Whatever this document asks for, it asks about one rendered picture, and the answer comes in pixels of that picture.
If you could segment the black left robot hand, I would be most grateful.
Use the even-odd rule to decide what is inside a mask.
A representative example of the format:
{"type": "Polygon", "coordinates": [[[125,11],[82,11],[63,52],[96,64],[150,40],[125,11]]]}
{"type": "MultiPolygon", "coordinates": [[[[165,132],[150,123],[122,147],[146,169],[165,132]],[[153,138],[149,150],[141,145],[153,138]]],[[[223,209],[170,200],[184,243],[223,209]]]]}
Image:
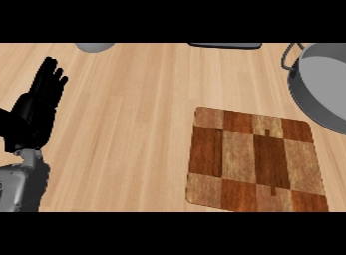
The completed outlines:
{"type": "Polygon", "coordinates": [[[51,138],[57,107],[69,77],[59,67],[59,60],[48,57],[36,73],[33,84],[13,107],[0,108],[0,137],[5,151],[41,149],[51,138]]]}

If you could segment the checkered wooden cutting board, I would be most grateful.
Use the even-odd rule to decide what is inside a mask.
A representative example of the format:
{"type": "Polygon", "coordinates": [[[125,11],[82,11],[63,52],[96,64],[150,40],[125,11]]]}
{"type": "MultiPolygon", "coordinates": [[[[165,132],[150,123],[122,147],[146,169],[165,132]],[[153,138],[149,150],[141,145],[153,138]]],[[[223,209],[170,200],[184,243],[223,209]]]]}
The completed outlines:
{"type": "Polygon", "coordinates": [[[229,211],[326,211],[309,122],[199,107],[186,199],[229,211]]]}

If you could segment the grey metal pot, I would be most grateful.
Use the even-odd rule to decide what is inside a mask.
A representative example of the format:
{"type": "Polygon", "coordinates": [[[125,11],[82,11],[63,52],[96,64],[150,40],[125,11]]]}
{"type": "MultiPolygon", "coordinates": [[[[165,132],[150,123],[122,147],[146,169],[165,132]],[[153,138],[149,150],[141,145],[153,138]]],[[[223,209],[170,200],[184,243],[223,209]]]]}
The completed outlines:
{"type": "Polygon", "coordinates": [[[282,56],[282,68],[289,71],[292,98],[311,119],[332,131],[346,135],[346,43],[298,43],[303,52],[292,66],[282,56]]]}

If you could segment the grey rounded object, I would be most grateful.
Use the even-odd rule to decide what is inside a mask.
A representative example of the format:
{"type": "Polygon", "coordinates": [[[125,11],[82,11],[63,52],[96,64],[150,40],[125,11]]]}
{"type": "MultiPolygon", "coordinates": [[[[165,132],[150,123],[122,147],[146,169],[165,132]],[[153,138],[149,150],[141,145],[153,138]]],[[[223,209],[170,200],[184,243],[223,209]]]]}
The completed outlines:
{"type": "Polygon", "coordinates": [[[87,53],[102,53],[115,46],[115,43],[78,43],[76,46],[87,53]]]}

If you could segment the dark grey flat object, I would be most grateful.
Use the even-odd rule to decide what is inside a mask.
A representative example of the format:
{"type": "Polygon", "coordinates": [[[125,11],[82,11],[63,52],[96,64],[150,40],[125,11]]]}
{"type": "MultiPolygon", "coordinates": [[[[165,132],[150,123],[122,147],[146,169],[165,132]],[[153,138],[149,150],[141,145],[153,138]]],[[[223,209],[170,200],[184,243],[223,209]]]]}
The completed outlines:
{"type": "Polygon", "coordinates": [[[257,50],[263,46],[263,43],[189,43],[189,44],[195,47],[242,50],[257,50]]]}

